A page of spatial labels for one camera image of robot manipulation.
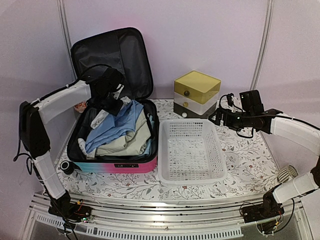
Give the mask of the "white garment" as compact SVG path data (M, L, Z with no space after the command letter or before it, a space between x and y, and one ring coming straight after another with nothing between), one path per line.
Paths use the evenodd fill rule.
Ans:
M124 96L120 99L123 103L122 107L120 108L120 110L122 110L125 106L127 106L132 100L127 97ZM101 110L97 116L92 120L90 127L92 129L96 129L104 120L105 118L109 115L109 113L105 110Z

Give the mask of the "light blue garment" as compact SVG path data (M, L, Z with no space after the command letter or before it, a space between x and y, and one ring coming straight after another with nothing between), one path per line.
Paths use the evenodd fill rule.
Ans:
M85 141L85 151L91 153L94 149L124 136L127 132L136 130L136 122L144 106L136 100L125 105L117 116L109 114L99 126L92 129Z

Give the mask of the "white plastic mesh basket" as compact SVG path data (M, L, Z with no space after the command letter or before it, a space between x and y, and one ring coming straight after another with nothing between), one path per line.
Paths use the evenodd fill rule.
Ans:
M207 119L167 119L159 124L157 170L168 185L208 185L227 177L216 126Z

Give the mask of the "pink and teal kids suitcase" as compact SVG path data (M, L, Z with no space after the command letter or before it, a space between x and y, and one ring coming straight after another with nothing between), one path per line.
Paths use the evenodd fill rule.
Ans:
M152 171L157 165L159 118L156 105L148 100L154 82L141 32L134 27L126 27L100 33L74 43L70 54L78 77L89 83L103 80L102 85L109 91L116 90L116 84L122 84L124 88L119 96L142 104L150 146L142 154L85 156L78 139L88 137L92 130L90 124L101 110L112 116L122 107L120 98L113 93L102 94L101 90L95 89L68 141L66 152L69 160L75 168L87 173L142 174Z

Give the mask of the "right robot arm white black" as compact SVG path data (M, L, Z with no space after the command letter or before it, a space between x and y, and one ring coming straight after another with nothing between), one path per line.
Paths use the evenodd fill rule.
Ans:
M227 106L218 101L208 117L215 125L223 125L237 134L244 128L264 133L264 139L277 164L294 163L302 171L297 177L268 190L261 204L249 203L240 208L246 223L280 217L283 203L319 190L320 188L320 129L281 110L266 110L257 89L239 94L237 106L232 93L225 94Z

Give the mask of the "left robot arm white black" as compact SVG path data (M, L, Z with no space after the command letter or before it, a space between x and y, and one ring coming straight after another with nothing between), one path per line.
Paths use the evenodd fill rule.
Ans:
M87 68L75 81L58 88L32 102L24 101L19 106L18 138L25 152L14 157L26 156L38 181L50 199L49 213L77 221L89 217L92 208L82 202L73 203L62 184L51 154L50 123L82 101L98 101L98 106L107 108L105 100L115 100L114 93L123 86L124 76L115 68L107 66L94 76L93 68Z

